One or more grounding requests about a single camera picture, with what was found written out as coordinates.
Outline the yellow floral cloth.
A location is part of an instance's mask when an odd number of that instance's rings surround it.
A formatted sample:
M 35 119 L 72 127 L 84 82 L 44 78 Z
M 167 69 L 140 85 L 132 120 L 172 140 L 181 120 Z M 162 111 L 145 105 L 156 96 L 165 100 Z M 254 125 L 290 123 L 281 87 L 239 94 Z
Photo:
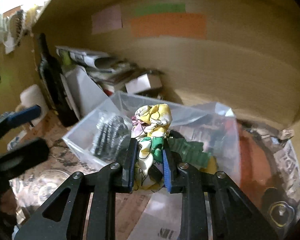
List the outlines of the yellow floral cloth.
M 169 105 L 145 105 L 132 117 L 132 138 L 138 141 L 135 163 L 135 190 L 155 192 L 164 183 L 164 140 L 172 122 Z

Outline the black round yellow-rimmed object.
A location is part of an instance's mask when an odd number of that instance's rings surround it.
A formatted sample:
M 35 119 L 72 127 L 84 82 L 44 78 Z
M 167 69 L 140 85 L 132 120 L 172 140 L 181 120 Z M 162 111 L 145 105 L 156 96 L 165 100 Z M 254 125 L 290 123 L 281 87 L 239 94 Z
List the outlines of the black round yellow-rimmed object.
M 267 188 L 261 198 L 261 211 L 276 229 L 289 227 L 295 217 L 295 210 L 288 198 L 277 188 Z

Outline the orange red bag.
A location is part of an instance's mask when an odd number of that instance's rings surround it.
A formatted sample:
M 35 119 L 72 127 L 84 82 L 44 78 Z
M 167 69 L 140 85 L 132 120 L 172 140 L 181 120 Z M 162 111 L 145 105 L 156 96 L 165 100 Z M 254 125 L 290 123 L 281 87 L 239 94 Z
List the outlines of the orange red bag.
M 241 180 L 239 187 L 256 205 L 261 205 L 263 194 L 275 183 L 264 150 L 257 145 L 253 135 L 237 122 L 240 149 Z

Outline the green cloth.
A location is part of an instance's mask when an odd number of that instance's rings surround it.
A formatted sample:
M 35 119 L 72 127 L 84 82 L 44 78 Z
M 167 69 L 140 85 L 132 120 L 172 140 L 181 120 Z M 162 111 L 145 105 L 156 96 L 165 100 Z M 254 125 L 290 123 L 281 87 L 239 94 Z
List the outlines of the green cloth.
M 204 143 L 198 141 L 187 141 L 184 138 L 168 138 L 170 150 L 177 152 L 183 162 L 198 168 L 207 168 L 211 153 L 204 151 Z

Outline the clear plastic storage bin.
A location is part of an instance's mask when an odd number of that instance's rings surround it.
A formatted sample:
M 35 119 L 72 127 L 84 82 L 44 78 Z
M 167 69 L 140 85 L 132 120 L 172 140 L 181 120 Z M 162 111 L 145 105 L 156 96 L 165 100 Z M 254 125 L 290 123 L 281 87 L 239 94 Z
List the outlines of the clear plastic storage bin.
M 219 102 L 184 106 L 117 92 L 102 101 L 63 140 L 76 157 L 99 170 L 112 163 L 130 139 L 160 143 L 175 135 L 171 149 L 197 168 L 214 157 L 234 182 L 241 179 L 238 129 L 232 109 Z

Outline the black white striped cloth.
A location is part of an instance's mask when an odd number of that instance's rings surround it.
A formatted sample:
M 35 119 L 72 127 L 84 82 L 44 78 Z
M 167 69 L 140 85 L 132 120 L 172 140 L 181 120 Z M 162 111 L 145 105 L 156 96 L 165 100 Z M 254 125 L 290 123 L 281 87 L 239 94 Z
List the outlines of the black white striped cloth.
M 90 154 L 109 163 L 127 149 L 129 142 L 130 130 L 125 119 L 113 113 L 102 113 L 96 125 Z

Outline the white paper folder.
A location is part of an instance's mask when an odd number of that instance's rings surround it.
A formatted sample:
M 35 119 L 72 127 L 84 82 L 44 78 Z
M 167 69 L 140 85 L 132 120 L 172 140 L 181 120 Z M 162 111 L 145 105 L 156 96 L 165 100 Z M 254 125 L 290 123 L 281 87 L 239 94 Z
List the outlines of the white paper folder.
M 61 74 L 70 108 L 78 120 L 88 115 L 108 96 L 87 74 L 82 66 L 70 66 L 70 69 Z

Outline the white cylinder roll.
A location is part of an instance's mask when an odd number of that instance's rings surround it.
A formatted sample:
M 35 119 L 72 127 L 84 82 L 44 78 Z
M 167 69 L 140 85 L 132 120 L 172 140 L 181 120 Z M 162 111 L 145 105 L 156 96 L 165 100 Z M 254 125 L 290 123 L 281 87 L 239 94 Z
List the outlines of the white cylinder roll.
M 49 111 L 42 91 L 37 84 L 31 85 L 21 92 L 20 102 L 21 105 L 26 108 L 32 107 L 34 105 L 38 105 L 41 107 L 42 112 L 40 114 L 40 117 L 32 121 L 34 126 L 37 126 L 45 118 Z

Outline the black bottle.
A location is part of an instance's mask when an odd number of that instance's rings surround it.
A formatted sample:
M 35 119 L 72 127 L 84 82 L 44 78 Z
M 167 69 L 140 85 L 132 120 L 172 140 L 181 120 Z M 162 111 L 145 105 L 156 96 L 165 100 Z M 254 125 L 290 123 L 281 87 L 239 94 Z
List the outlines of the black bottle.
M 41 33 L 38 36 L 41 61 L 39 75 L 48 92 L 53 109 L 64 127 L 70 127 L 78 122 L 75 111 L 71 108 L 69 98 L 66 94 L 62 81 L 62 69 L 58 60 L 54 58 L 48 49 L 46 36 Z

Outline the stack of magazines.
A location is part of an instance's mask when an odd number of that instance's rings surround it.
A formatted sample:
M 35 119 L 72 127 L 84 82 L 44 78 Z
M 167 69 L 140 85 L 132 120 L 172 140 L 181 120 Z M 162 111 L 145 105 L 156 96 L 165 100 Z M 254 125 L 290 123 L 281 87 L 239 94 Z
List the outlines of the stack of magazines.
M 102 51 L 57 46 L 56 53 L 63 66 L 81 66 L 96 82 L 117 84 L 140 70 L 137 64 Z

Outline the small white cardboard box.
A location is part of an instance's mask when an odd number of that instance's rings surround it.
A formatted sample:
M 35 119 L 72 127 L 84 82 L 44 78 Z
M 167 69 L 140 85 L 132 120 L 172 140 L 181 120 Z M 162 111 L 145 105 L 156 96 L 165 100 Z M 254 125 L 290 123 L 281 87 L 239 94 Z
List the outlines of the small white cardboard box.
M 143 74 L 125 84 L 128 94 L 138 94 L 162 87 L 161 79 L 154 74 Z

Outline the white fluffy plush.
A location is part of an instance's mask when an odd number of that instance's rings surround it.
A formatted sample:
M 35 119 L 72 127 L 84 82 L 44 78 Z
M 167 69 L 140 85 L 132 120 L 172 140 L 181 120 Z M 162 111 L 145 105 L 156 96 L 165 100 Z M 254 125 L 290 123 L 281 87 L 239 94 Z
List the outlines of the white fluffy plush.
M 19 45 L 25 30 L 25 12 L 20 9 L 10 16 L 0 14 L 0 44 L 5 47 L 5 54 L 14 51 Z

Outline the orange paper sheet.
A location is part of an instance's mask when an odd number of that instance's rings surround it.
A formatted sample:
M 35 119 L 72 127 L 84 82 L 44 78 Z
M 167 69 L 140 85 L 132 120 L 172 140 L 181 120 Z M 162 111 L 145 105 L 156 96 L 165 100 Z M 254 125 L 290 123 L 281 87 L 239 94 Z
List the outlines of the orange paper sheet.
M 135 37 L 206 38 L 206 17 L 203 14 L 166 12 L 150 14 L 130 20 Z

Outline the pink sticky note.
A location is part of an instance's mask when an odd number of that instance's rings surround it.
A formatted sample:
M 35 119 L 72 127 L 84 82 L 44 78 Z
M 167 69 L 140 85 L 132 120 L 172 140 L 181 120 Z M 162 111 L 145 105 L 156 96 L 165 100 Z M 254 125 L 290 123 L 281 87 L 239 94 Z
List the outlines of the pink sticky note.
M 107 33 L 122 28 L 121 7 L 119 4 L 107 7 L 91 16 L 91 33 Z

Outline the green paper strip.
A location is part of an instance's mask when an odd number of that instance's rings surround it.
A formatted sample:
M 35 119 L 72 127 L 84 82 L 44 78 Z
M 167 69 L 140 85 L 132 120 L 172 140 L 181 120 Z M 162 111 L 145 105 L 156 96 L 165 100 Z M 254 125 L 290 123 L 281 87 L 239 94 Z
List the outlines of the green paper strip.
M 133 12 L 136 17 L 162 14 L 169 12 L 186 12 L 186 5 L 184 3 L 152 3 L 138 5 Z

